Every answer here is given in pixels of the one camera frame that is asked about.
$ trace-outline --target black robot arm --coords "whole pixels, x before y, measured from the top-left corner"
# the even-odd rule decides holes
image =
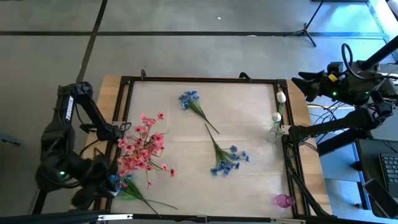
[[[93,159],[82,159],[73,151],[75,131],[72,117],[76,103],[82,106],[96,128],[99,141],[116,141],[122,131],[109,124],[93,99],[93,89],[87,82],[58,87],[58,98],[51,123],[41,138],[41,163],[36,172],[40,190],[51,192],[61,188],[82,186],[72,199],[77,208],[86,208],[94,195],[112,197],[115,189],[109,183],[110,161],[97,151]]]

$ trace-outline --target wooden table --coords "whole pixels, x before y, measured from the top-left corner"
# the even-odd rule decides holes
[[[120,110],[117,116],[114,118],[115,106],[117,101],[117,96],[119,92],[119,87],[121,83],[120,76],[106,76],[103,80],[101,89],[99,90],[99,98],[97,101],[97,107],[101,111],[104,119],[107,122],[112,121],[122,121],[123,120],[123,108],[127,102],[127,88],[124,88]],[[288,90],[290,97],[290,105],[292,107],[292,114],[294,119],[294,125],[302,125],[302,126],[310,126],[311,120],[308,112],[307,104],[304,100],[304,96],[302,92],[295,86],[295,84],[288,80]],[[91,133],[87,137],[86,144],[89,144],[96,140],[96,134]],[[315,145],[314,139],[309,139],[307,142]],[[93,145],[93,147],[97,147],[100,151],[105,152],[107,142],[98,142]],[[83,154],[83,157],[93,157],[93,147],[87,149]],[[315,152],[311,147],[307,145],[300,146],[300,158],[303,169],[303,176],[305,179],[305,185],[314,196],[315,200],[322,206],[322,208],[331,214],[331,207],[329,202],[329,197],[326,191],[325,180],[323,178],[322,167],[320,164],[319,155]],[[303,207],[301,206],[302,201],[301,194],[299,188],[295,187],[296,191],[296,200],[297,200],[297,208],[299,214],[304,214]],[[105,198],[102,198],[100,208],[105,207]]]

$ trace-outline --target white tabletop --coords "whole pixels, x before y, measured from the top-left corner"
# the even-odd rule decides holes
[[[230,145],[246,151],[250,163],[241,162],[239,170],[228,176],[212,176],[215,151],[205,128],[205,121],[192,110],[184,111],[178,97],[187,90],[196,90],[210,127],[222,148]],[[134,82],[127,121],[141,124],[142,113],[155,118],[164,112],[165,120],[157,123],[151,133],[166,133],[165,151],[157,164],[167,164],[177,171],[150,171],[154,185],[147,189],[145,172],[135,173],[136,184],[145,198],[173,205],[172,208],[151,203],[164,215],[207,215],[224,217],[291,218],[290,208],[279,208],[275,197],[289,194],[282,144],[266,141],[276,112],[272,85],[250,83],[199,82]],[[153,211],[139,200],[114,199],[113,213],[145,213]]]

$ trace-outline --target pink plastic cup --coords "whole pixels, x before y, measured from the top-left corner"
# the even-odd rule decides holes
[[[285,194],[280,194],[276,196],[276,204],[281,207],[281,208],[288,208],[290,206],[293,206],[296,201],[294,200],[293,197],[287,196]]]

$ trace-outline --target small white flower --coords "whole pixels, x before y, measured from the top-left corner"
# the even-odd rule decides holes
[[[275,112],[272,114],[272,120],[275,122],[279,122],[281,121],[282,117],[278,112]]]
[[[278,99],[278,102],[279,102],[279,103],[285,103],[285,102],[286,102],[285,93],[282,92],[282,91],[279,91],[279,92],[276,94],[276,98]]]

